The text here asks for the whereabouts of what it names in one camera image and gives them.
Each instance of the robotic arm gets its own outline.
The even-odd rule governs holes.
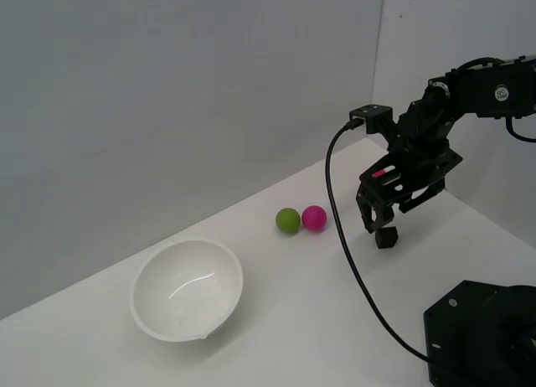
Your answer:
[[[445,176],[462,158],[451,150],[447,136],[467,113],[506,118],[508,132],[518,140],[536,142],[513,130],[513,118],[536,112],[536,56],[503,61],[481,58],[429,80],[425,94],[411,102],[399,121],[388,106],[367,105],[350,112],[354,127],[379,133],[388,154],[359,178],[357,202],[365,229],[376,232],[380,249],[393,247],[393,205],[403,213],[423,204],[445,188]]]

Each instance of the bowl rim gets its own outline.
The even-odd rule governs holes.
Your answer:
[[[229,308],[227,311],[225,311],[222,315],[220,315],[217,320],[214,321],[214,325],[211,326],[205,333],[203,334],[194,334],[194,335],[185,335],[182,337],[171,337],[168,335],[160,334],[152,329],[150,329],[140,318],[140,316],[137,313],[136,307],[134,305],[134,294],[136,290],[137,283],[140,279],[140,276],[142,275],[145,268],[149,265],[151,261],[153,261],[158,255],[160,255],[163,251],[169,249],[170,247],[173,247],[175,245],[180,245],[182,243],[188,243],[188,242],[204,242],[209,243],[211,245],[218,246],[221,250],[223,250],[233,261],[234,268],[238,271],[238,282],[239,282],[239,290],[238,293],[235,295],[234,300],[231,302]],[[215,240],[207,239],[207,238],[186,238],[181,240],[170,240],[169,243],[162,245],[157,251],[153,252],[151,256],[145,261],[143,266],[138,270],[136,277],[134,278],[134,282],[131,284],[130,292],[129,292],[129,307],[131,310],[131,315],[134,318],[134,321],[136,322],[137,326],[146,334],[150,335],[153,338],[159,339],[161,341],[167,341],[170,343],[181,343],[185,341],[193,341],[194,339],[205,339],[207,338],[213,331],[215,331],[219,326],[221,326],[225,320],[231,315],[231,313],[235,310],[236,305],[238,304],[240,297],[242,295],[242,289],[244,287],[244,274],[242,271],[242,265],[240,264],[238,258],[236,257],[235,253],[227,247],[226,245],[223,245]]]

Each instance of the magenta ball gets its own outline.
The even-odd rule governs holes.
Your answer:
[[[301,222],[308,230],[314,230],[316,232],[323,230],[327,222],[326,211],[322,207],[311,205],[303,211]]]

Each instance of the black cable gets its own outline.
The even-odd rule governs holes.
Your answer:
[[[474,60],[471,60],[469,62],[466,62],[464,64],[462,64],[460,67],[458,67],[456,69],[456,74],[460,74],[462,71],[466,71],[466,70],[469,70],[475,66],[478,66],[478,65],[499,65],[501,63],[504,63],[504,60],[500,60],[500,59],[497,59],[497,58],[479,58],[479,59],[474,59]]]
[[[347,123],[341,130],[337,132],[335,137],[332,139],[332,142],[329,144],[329,148],[327,149],[327,156],[326,156],[326,187],[327,187],[327,197],[329,198],[329,203],[332,207],[333,212],[333,220],[335,221],[335,226],[337,227],[337,233],[338,237],[341,240],[341,245],[343,246],[344,255],[346,256],[348,260],[348,264],[350,265],[350,268],[352,269],[353,275],[355,276],[356,281],[358,282],[359,286],[361,287],[361,291],[363,291],[363,294],[365,295],[365,298],[367,299],[368,304],[372,308],[374,314],[378,318],[379,322],[382,323],[382,326],[387,330],[387,332],[393,337],[397,343],[399,343],[402,348],[404,348],[409,353],[413,354],[415,357],[419,358],[420,360],[428,363],[431,366],[437,367],[438,369],[441,369],[445,372],[447,372],[449,375],[459,379],[461,382],[476,387],[475,384],[472,382],[466,380],[465,378],[461,377],[456,372],[449,370],[447,368],[444,368],[442,365],[437,364],[433,359],[429,358],[428,356],[420,353],[416,349],[412,348],[407,342],[402,339],[402,337],[396,333],[395,330],[389,325],[387,320],[385,320],[384,315],[381,313],[381,311],[378,309],[378,306],[376,305],[376,302],[370,295],[369,289],[363,282],[363,278],[361,277],[361,274],[359,274],[359,270],[356,267],[352,254],[350,253],[350,249],[348,247],[348,243],[346,241],[346,237],[344,236],[343,231],[343,225],[341,224],[341,219],[338,214],[337,204],[335,203],[335,198],[333,197],[333,188],[332,188],[332,177],[331,177],[331,160],[332,160],[332,153],[333,149],[335,148],[335,144],[337,143],[337,140],[339,137],[346,131],[346,130],[352,130],[355,127],[359,126],[361,124],[358,121],[352,122],[350,121]]]
[[[508,130],[508,133],[510,133],[512,137],[517,138],[522,142],[536,142],[536,138],[524,137],[520,134],[517,134],[516,131],[513,130],[513,121],[511,117],[506,118],[506,130]]]

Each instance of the green ball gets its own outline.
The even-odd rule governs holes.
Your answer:
[[[302,219],[295,209],[282,209],[276,216],[276,225],[281,232],[295,234],[300,229]]]

